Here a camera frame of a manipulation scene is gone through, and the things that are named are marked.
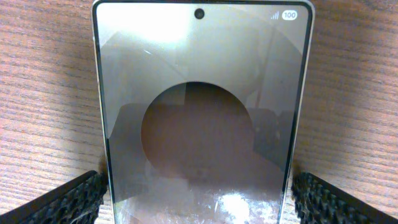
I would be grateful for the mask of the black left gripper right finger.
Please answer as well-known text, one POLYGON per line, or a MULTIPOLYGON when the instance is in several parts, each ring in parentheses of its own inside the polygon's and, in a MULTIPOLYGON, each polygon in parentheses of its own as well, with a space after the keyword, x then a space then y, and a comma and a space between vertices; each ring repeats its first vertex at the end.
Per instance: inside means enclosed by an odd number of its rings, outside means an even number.
POLYGON ((309 172, 295 174, 291 190, 301 223, 397 224, 397 218, 309 172))

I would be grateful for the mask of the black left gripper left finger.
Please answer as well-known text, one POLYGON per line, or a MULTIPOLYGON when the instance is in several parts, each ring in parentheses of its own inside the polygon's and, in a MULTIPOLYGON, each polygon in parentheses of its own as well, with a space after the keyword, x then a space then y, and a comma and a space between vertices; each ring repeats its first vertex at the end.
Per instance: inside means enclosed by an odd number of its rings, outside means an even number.
POLYGON ((108 181, 103 173, 88 171, 46 194, 1 215, 1 223, 94 224, 108 181))

